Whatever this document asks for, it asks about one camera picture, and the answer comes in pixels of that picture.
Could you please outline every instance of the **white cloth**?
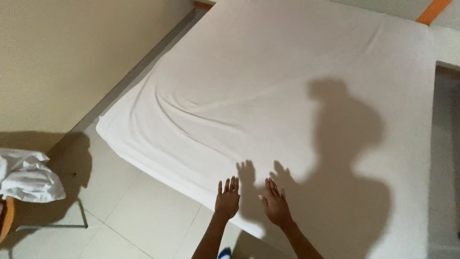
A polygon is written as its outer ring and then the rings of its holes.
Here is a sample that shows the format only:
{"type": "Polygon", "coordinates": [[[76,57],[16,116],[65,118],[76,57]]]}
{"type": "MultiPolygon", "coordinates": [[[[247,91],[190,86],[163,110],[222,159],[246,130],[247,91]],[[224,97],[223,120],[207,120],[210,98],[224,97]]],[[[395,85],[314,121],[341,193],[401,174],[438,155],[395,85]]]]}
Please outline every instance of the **white cloth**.
{"type": "Polygon", "coordinates": [[[0,148],[0,194],[27,202],[51,202],[65,198],[59,177],[43,163],[42,152],[0,148]]]}
{"type": "Polygon", "coordinates": [[[423,24],[322,0],[222,1],[97,131],[210,209],[252,160],[232,222],[283,251],[257,199],[274,169],[325,258],[425,258],[434,72],[423,24]]]}

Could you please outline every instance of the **bed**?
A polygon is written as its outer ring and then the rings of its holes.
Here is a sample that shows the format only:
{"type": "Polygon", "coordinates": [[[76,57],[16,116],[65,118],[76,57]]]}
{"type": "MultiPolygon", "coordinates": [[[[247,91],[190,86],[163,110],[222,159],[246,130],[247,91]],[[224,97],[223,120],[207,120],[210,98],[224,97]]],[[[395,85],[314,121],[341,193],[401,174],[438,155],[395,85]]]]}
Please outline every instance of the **bed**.
{"type": "Polygon", "coordinates": [[[325,258],[425,258],[428,27],[325,0],[219,2],[100,118],[123,159],[292,251],[258,194],[272,176],[325,258]]]}

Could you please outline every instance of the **right hand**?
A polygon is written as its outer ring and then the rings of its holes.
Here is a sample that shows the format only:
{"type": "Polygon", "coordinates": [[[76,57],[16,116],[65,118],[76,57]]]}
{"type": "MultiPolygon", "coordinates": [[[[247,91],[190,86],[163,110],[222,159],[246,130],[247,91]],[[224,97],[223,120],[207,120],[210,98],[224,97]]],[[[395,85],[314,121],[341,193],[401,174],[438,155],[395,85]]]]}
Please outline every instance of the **right hand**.
{"type": "Polygon", "coordinates": [[[281,229],[293,223],[284,189],[278,191],[276,183],[270,177],[265,179],[265,190],[266,195],[259,195],[259,199],[262,201],[268,219],[281,229]]]}

